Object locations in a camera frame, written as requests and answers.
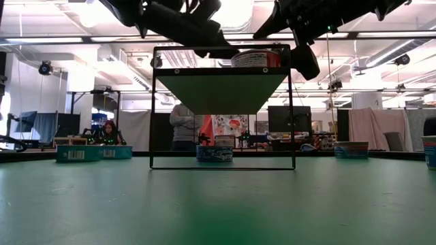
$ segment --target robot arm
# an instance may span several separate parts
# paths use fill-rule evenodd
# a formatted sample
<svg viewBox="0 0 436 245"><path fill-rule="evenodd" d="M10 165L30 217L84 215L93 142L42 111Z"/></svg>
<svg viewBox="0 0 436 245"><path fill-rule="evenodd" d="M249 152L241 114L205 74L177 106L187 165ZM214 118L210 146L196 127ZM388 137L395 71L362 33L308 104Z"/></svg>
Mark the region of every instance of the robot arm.
<svg viewBox="0 0 436 245"><path fill-rule="evenodd" d="M191 0L188 12L180 13L185 0L100 0L125 26L139 30L142 38L148 30L185 46L229 45L221 25L211 20L219 10L219 0ZM230 59L237 50L196 51L200 57Z"/></svg>
<svg viewBox="0 0 436 245"><path fill-rule="evenodd" d="M100 1L121 23L128 27L136 26L142 37L152 30L185 46L229 44L224 39L220 24L211 20L221 7L219 0ZM187 3L187 12L180 13L184 2ZM290 28L297 48L287 54L293 57L288 65L309 80L320 72L316 57L309 47L315 38L329 31L335 33L341 25L369 12L375 13L381 21L406 2L410 0L275 0L270 18L253 38L267 37ZM210 58L230 59L238 51L196 51L200 57L208 53Z"/></svg>

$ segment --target person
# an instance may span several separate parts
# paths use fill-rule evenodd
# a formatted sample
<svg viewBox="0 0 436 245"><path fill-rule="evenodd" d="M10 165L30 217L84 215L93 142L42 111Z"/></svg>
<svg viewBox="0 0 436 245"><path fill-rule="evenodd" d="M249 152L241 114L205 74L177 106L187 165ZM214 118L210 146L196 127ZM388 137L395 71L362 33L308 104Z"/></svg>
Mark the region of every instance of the person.
<svg viewBox="0 0 436 245"><path fill-rule="evenodd" d="M171 151L196 151L203 116L194 115L185 105L180 104L172 109L170 124L174 127Z"/></svg>
<svg viewBox="0 0 436 245"><path fill-rule="evenodd" d="M116 128L114 122L111 120L107 120L106 123L104 124L104 139L112 140L114 145L121 144L121 138L120 135L118 134L118 129Z"/></svg>

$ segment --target barcode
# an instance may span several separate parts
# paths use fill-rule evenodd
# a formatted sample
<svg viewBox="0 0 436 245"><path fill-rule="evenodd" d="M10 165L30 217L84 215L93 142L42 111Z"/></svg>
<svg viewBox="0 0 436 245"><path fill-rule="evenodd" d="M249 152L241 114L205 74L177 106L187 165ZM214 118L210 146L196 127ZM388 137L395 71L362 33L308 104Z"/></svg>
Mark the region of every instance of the barcode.
<svg viewBox="0 0 436 245"><path fill-rule="evenodd" d="M68 160L84 160L84 150L68 151Z"/></svg>
<svg viewBox="0 0 436 245"><path fill-rule="evenodd" d="M103 157L115 157L115 150L104 150Z"/></svg>

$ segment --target woman with red hair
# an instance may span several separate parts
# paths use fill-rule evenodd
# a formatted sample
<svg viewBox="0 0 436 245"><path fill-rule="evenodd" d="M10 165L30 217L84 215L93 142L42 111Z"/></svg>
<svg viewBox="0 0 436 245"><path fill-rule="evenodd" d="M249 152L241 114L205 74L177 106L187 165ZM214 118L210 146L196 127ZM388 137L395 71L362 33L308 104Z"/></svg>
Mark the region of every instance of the woman with red hair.
<svg viewBox="0 0 436 245"><path fill-rule="evenodd" d="M109 144L119 145L121 144L121 138L118 133L118 129L111 120L107 120L104 124L104 139L109 141Z"/></svg>

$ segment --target shelf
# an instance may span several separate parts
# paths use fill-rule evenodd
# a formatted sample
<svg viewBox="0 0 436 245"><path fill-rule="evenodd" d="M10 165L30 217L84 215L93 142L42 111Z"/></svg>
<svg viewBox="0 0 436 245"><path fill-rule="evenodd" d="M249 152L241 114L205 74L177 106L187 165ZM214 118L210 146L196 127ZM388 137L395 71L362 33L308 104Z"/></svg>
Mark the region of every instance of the shelf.
<svg viewBox="0 0 436 245"><path fill-rule="evenodd" d="M279 68L156 69L159 81L193 113L257 114L288 76Z"/></svg>

